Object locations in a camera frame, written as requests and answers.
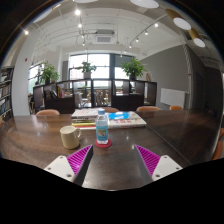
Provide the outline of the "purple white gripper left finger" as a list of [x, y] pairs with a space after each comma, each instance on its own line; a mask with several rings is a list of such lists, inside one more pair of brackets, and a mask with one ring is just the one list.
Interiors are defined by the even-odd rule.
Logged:
[[69, 156], [59, 155], [44, 170], [81, 186], [92, 156], [93, 145], [88, 145]]

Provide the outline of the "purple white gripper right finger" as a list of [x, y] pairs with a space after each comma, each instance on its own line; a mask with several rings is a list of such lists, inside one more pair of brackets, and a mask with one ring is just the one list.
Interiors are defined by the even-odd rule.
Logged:
[[168, 155], [159, 156], [139, 145], [135, 145], [134, 151], [145, 185], [182, 169], [182, 167]]

